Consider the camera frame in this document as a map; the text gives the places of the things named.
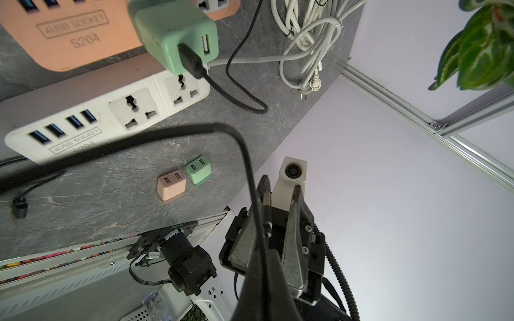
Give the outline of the white power strip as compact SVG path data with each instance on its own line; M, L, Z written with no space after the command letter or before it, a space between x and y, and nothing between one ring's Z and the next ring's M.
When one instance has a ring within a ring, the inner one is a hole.
M44 164L127 138L207 98L210 85L165 70L7 133L7 147Z

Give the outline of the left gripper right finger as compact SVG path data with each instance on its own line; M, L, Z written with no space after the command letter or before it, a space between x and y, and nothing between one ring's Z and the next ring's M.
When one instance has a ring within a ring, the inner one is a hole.
M269 298L267 299L269 317L267 320L302 320L294 299L290 293L281 259L276 250L267 253L267 270L269 277Z

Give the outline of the black USB cable spare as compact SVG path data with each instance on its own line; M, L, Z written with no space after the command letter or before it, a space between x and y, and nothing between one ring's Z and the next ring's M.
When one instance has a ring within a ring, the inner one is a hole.
M66 156L62 159L46 163L42 166L30 167L26 170L18 171L12 175L8 175L1 179L1 193L7 193L12 189L16 189L22 185L31 183L34 180L42 177L47 177L53 173L58 173L71 167L83 165L90 161L100 159L101 157L121 152L132 147L138 147L144 144L149 144L161 140L176 139L184 136L194 135L207 135L213 133L224 133L231 136L240 149L244 168L246 171L246 179L250 192L250 199L252 201L253 218L256 226L256 244L260 251L260 264L262 276L261 281L261 304L259 320L271 319L270 307L270 282L269 282L269 269L268 269L268 248L267 248L267 231L264 226L264 218L262 215L262 205L260 197L257 194L256 183L254 180L254 173L252 169L249 149L243 136L228 124L223 123L206 123L206 124L190 124L180 127L169 127L158 129L155 131L146 132L137 135L133 139L120 139L113 143L93 148L88 151L79 152L72 156Z

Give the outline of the orange power strip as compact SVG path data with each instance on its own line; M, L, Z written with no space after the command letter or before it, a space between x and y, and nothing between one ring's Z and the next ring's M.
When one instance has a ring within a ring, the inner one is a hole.
M2 1L1 25L43 68L66 72L143 46L130 1ZM215 22L240 1L191 1Z

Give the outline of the green USB charger cube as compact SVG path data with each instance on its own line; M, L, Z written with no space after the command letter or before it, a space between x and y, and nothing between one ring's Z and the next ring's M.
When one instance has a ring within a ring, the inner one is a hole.
M192 49L202 64L219 55L215 21L191 1L130 1L128 14L140 43L177 76L187 72L180 58L180 45Z

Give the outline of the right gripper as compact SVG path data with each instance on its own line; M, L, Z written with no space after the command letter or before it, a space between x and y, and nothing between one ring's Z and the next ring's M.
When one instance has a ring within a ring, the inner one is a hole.
M248 271L258 246L255 213L262 215L269 248L278 251L290 293L294 299L315 306L320 301L325 269L325 236L315 230L314 216L302 207L300 185L294 186L289 212L271 208L271 186L263 175L256 190L258 207L242 208L226 234L219 259L223 267L237 273Z

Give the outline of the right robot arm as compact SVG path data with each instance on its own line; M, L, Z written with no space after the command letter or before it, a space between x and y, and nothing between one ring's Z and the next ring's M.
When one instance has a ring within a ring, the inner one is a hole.
M234 218L219 254L221 265L244 277L235 308L214 286L210 254L189 239L195 222L144 233L130 249L132 266L158 251L169 264L166 284L194 299L212 320L358 320L351 288L305 202L304 183L260 180L256 209Z

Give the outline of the pink charger cube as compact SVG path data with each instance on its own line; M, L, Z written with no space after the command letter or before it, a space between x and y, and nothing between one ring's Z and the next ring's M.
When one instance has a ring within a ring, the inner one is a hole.
M168 204L186 192L186 175L175 170L157 178L157 194L162 203Z

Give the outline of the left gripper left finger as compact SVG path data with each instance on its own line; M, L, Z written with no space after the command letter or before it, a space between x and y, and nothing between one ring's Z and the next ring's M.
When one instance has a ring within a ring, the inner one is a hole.
M260 253L254 252L232 320L266 320L268 318L266 284L263 283L265 270L266 268L262 267Z

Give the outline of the potted green plant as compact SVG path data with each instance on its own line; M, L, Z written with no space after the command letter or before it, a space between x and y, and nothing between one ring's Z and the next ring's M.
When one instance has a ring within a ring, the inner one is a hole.
M464 29L449 41L440 57L430 91L458 75L460 90L513 87L513 2L459 1L473 12Z

